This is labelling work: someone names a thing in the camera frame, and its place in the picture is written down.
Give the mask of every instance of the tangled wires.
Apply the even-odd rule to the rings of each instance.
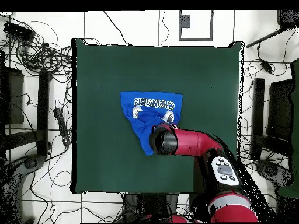
[[[25,22],[20,22],[13,18],[11,19],[16,21],[18,25],[34,31]],[[51,28],[51,26],[46,23],[39,23]],[[52,28],[51,30],[57,38],[56,44],[50,42],[45,43],[44,38],[35,31],[32,42],[22,40],[19,37],[7,33],[6,39],[1,40],[3,44],[0,44],[0,50],[3,50],[5,47],[9,48],[6,58],[9,57],[9,60],[16,64],[17,69],[17,65],[22,65],[30,76],[38,76],[40,71],[49,71],[52,75],[65,75],[67,80],[64,82],[57,80],[55,77],[53,78],[61,83],[67,83],[71,80],[71,46],[61,48],[58,45],[56,32]],[[15,56],[17,61],[11,59],[11,56]]]

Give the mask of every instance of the black border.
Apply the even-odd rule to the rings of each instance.
[[[77,46],[76,39],[71,40],[72,47],[72,182],[70,190],[73,194],[76,192],[77,183]]]

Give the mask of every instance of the black chair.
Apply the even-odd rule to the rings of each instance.
[[[278,25],[280,25],[280,28],[273,32],[268,34],[267,36],[264,36],[263,38],[260,38],[252,43],[250,43],[249,45],[247,45],[246,47],[252,47],[256,44],[261,43],[262,41],[265,41],[275,35],[278,35],[284,31],[286,31],[287,29],[291,29],[296,27],[297,25],[299,25],[299,11],[297,10],[278,10],[277,11],[277,23]]]
[[[251,160],[260,160],[262,148],[281,153],[286,157],[292,155],[290,96],[294,86],[295,83],[292,79],[271,84],[267,135],[263,135],[265,80],[256,78],[253,82],[252,145],[249,151]]]

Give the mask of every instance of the table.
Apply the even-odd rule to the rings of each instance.
[[[128,47],[77,39],[73,193],[197,192],[192,157],[145,156],[122,113],[120,92],[182,93],[179,128],[216,134],[236,155],[242,49],[240,42],[231,48]]]

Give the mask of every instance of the chair leg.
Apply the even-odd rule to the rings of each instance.
[[[259,44],[259,43],[261,43],[262,41],[265,41],[265,40],[267,40],[267,39],[269,39],[269,38],[272,38],[273,36],[276,36],[276,35],[278,35],[278,34],[280,34],[280,33],[282,33],[282,32],[283,32],[283,30],[280,28],[280,29],[278,29],[277,31],[268,34],[267,36],[264,36],[263,38],[260,38],[260,39],[258,39],[258,40],[256,40],[256,41],[250,43],[249,45],[246,46],[246,48],[249,48],[249,47],[252,47],[252,46],[254,46],[254,45],[256,45],[256,44]]]

